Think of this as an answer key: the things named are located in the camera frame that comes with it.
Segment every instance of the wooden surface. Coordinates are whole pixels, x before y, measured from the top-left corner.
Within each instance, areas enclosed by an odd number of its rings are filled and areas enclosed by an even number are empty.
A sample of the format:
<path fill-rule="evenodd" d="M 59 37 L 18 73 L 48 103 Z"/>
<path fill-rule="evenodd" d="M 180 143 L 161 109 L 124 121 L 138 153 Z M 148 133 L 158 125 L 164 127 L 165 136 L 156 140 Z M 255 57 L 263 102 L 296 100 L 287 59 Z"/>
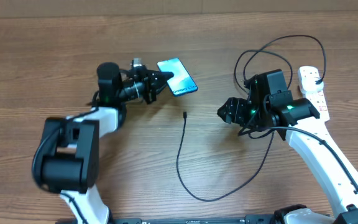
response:
<path fill-rule="evenodd" d="M 0 223 L 72 217 L 57 195 L 32 180 L 44 120 L 88 110 L 98 89 L 96 67 L 112 61 L 129 68 L 133 57 L 154 69 L 160 60 L 179 57 L 199 90 L 175 98 L 166 89 L 152 105 L 129 105 L 124 127 L 100 140 L 97 185 L 116 217 L 241 217 L 295 203 L 331 213 L 305 163 L 279 138 L 260 174 L 218 202 L 191 198 L 175 171 L 187 110 L 180 169 L 190 190 L 217 197 L 255 172 L 268 139 L 238 138 L 239 127 L 223 123 L 216 110 L 227 98 L 244 96 L 232 80 L 239 54 L 290 34 L 314 35 L 326 47 L 328 129 L 358 170 L 358 12 L 0 20 Z M 270 50 L 291 61 L 295 96 L 297 68 L 323 67 L 318 45 L 306 38 L 282 40 Z M 255 58 L 247 75 L 276 68 L 288 80 L 287 65 L 266 55 Z"/>

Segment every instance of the robotic arm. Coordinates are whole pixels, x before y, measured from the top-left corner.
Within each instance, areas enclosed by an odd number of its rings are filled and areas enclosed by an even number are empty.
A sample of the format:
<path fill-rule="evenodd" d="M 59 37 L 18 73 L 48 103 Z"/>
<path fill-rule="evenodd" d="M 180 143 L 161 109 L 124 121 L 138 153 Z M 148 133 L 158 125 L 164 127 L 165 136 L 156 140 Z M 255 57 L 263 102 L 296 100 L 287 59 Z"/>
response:
<path fill-rule="evenodd" d="M 98 69 L 99 99 L 94 96 L 90 112 L 66 118 L 47 118 L 41 144 L 35 153 L 32 174 L 37 185 L 60 194 L 70 206 L 74 223 L 112 223 L 112 214 L 102 202 L 95 185 L 99 174 L 99 138 L 122 126 L 125 102 L 143 98 L 147 104 L 157 100 L 171 72 L 148 70 L 139 58 L 130 70 L 115 63 Z M 127 76 L 122 80 L 121 73 Z M 59 152 L 58 147 L 76 149 L 75 154 Z"/>
<path fill-rule="evenodd" d="M 358 221 L 358 172 L 330 137 L 324 121 L 319 119 L 320 114 L 313 104 L 306 98 L 293 100 L 281 70 L 255 75 L 246 83 L 246 88 L 249 89 L 248 100 L 229 98 L 218 109 L 218 116 L 226 123 L 233 122 L 242 126 L 239 136 L 260 130 L 277 130 L 281 138 L 287 141 L 306 162 L 327 195 L 334 216 L 337 218 L 335 220 L 310 212 L 297 213 L 298 209 L 301 211 L 305 207 L 295 206 L 276 212 L 276 221 L 279 223 L 358 223 L 356 222 Z M 322 142 L 293 128 L 311 133 L 331 146 L 356 184 L 349 180 L 338 160 Z"/>

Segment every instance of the wood grain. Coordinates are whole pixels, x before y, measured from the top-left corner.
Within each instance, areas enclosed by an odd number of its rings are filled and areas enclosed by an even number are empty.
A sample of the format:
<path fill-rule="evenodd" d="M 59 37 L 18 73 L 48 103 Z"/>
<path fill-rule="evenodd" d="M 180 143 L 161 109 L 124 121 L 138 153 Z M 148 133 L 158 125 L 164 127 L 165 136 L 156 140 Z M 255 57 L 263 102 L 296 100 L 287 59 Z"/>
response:
<path fill-rule="evenodd" d="M 326 100 L 333 138 L 358 170 L 358 12 L 72 17 L 0 20 L 0 223 L 53 223 L 72 217 L 57 195 L 33 183 L 30 164 L 44 120 L 88 110 L 97 90 L 96 67 L 129 68 L 142 57 L 149 68 L 179 57 L 199 86 L 174 98 L 169 90 L 152 105 L 128 105 L 123 128 L 100 142 L 97 182 L 116 217 L 241 217 L 303 203 L 331 213 L 323 191 L 300 156 L 276 138 L 260 174 L 244 189 L 214 203 L 191 198 L 180 185 L 175 159 L 188 112 L 180 158 L 184 182 L 213 198 L 248 179 L 268 140 L 237 138 L 239 128 L 216 116 L 231 96 L 234 63 L 243 50 L 281 35 L 316 36 L 328 58 Z M 302 65 L 323 67 L 318 45 L 282 40 L 270 50 Z M 287 65 L 259 55 L 247 76 Z M 291 90 L 299 95 L 296 74 Z"/>

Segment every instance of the tabletop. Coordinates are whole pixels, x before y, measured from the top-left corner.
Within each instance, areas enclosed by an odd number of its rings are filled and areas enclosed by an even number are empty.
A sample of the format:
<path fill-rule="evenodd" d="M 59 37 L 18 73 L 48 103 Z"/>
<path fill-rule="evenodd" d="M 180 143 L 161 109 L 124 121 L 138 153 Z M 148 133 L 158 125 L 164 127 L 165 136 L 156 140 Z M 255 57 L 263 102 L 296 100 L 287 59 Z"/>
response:
<path fill-rule="evenodd" d="M 243 217 L 296 203 L 331 213 L 306 164 L 278 135 L 259 175 L 218 202 L 190 197 L 175 169 L 187 111 L 180 169 L 192 192 L 220 196 L 257 170 L 269 140 L 237 137 L 238 125 L 224 123 L 216 111 L 229 97 L 246 97 L 233 83 L 241 52 L 292 34 L 313 35 L 326 49 L 326 125 L 358 170 L 358 12 L 0 19 L 0 223 L 73 216 L 58 195 L 42 192 L 32 179 L 44 121 L 89 110 L 86 104 L 98 89 L 97 66 L 115 62 L 129 68 L 134 57 L 151 69 L 178 57 L 199 89 L 181 97 L 165 89 L 151 105 L 128 104 L 123 127 L 100 140 L 96 184 L 115 217 Z M 322 71 L 313 40 L 284 39 L 268 49 L 291 62 L 295 98 L 301 96 L 297 69 L 312 65 Z M 246 75 L 277 68 L 288 81 L 288 65 L 269 55 L 256 56 Z"/>

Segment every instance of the white power strip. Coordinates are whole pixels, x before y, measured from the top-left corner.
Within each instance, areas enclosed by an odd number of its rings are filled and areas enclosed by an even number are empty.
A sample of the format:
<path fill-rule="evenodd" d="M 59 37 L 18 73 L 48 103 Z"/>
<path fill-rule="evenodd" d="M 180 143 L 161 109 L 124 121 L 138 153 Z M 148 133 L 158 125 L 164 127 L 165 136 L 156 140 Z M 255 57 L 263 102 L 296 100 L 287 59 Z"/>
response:
<path fill-rule="evenodd" d="M 311 101 L 313 106 L 320 112 L 320 119 L 329 121 L 327 102 L 324 97 L 324 82 L 316 84 L 320 79 L 318 69 L 312 66 L 302 66 L 298 70 L 299 88 L 303 97 Z"/>

